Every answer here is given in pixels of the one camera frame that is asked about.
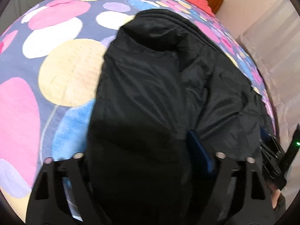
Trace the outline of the person's right hand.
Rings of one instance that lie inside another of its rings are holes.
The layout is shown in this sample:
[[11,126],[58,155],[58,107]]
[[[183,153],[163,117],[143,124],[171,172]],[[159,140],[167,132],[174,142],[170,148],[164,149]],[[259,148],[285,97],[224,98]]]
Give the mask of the person's right hand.
[[268,186],[271,189],[271,202],[276,220],[279,220],[286,212],[286,199],[273,183],[269,183]]

